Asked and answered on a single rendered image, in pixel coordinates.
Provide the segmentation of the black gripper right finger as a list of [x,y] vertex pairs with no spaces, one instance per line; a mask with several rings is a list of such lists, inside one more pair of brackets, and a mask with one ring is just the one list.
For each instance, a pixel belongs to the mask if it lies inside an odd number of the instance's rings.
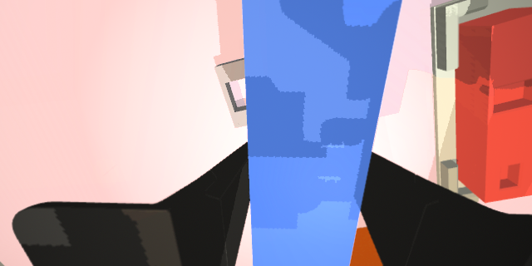
[[360,212],[383,266],[532,266],[532,214],[489,208],[374,152]]

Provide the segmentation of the blue bar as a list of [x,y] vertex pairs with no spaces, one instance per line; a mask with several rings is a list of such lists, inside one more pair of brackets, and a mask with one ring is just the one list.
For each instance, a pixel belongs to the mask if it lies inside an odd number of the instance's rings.
[[349,266],[402,0],[242,0],[253,266]]

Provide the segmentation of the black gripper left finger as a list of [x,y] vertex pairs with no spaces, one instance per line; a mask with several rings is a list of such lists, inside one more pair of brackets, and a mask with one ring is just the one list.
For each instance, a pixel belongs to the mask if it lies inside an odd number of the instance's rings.
[[12,230],[32,266],[235,266],[249,203],[246,142],[161,201],[48,201]]

